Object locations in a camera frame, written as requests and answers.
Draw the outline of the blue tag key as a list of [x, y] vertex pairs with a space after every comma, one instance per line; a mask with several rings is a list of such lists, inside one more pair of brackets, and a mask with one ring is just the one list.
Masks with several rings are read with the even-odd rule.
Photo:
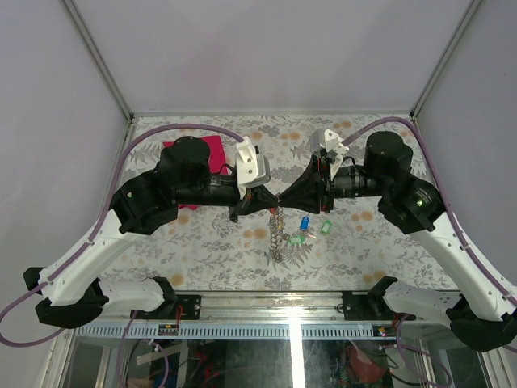
[[300, 223], [300, 230], [306, 231], [309, 228], [309, 217], [302, 217]]

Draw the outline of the green tag key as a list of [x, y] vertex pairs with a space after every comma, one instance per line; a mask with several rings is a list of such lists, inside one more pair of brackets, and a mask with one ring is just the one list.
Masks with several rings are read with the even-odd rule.
[[321, 233], [322, 234], [328, 234], [331, 230], [332, 223], [330, 220], [325, 220], [321, 227]]
[[312, 234], [298, 234], [298, 235], [291, 236], [288, 239], [288, 242], [291, 245], [301, 245], [301, 244], [307, 243], [308, 241], [315, 239], [315, 238], [316, 238], [316, 236], [312, 235]]

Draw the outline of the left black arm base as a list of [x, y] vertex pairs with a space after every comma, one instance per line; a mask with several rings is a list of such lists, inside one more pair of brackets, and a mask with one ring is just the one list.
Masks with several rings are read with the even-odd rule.
[[200, 319], [201, 302], [200, 295], [180, 294], [175, 301], [166, 303], [164, 310], [159, 313], [159, 318], [175, 322], [197, 321]]

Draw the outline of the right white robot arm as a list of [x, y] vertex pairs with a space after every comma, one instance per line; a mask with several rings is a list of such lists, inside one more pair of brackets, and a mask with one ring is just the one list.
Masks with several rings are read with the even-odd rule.
[[346, 146], [330, 130], [311, 137], [313, 154], [304, 173], [280, 194], [280, 206], [307, 213], [329, 213], [334, 200], [379, 197], [385, 220], [409, 235], [446, 271], [458, 287], [442, 293], [384, 276], [368, 291], [376, 318], [410, 314], [438, 323], [468, 347], [488, 352], [516, 337], [516, 307], [506, 283], [500, 291], [490, 281], [500, 273], [462, 233], [431, 183], [412, 174], [413, 150], [396, 133], [376, 132], [367, 139], [364, 162], [348, 167]]

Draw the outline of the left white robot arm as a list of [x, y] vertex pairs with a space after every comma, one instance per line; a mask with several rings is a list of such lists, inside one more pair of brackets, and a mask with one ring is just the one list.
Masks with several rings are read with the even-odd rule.
[[78, 246], [81, 253], [46, 268], [29, 268], [26, 286], [43, 299], [36, 314], [43, 324], [72, 329], [101, 316], [131, 315], [140, 319], [176, 319], [179, 299], [162, 276], [138, 282], [113, 282], [101, 273], [127, 249], [174, 221], [182, 205], [229, 208], [229, 218], [277, 205], [266, 188], [271, 178], [267, 159], [249, 138], [236, 145], [230, 174], [213, 172], [211, 150], [197, 137], [181, 137], [164, 148], [156, 167], [128, 180], [113, 195], [106, 217], [93, 227], [93, 238]]

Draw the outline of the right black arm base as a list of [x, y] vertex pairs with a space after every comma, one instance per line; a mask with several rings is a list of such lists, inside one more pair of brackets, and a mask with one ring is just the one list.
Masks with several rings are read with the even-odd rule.
[[383, 296], [396, 282], [397, 278], [384, 276], [368, 291], [342, 291], [335, 309], [347, 321], [393, 321], [399, 313], [388, 307]]

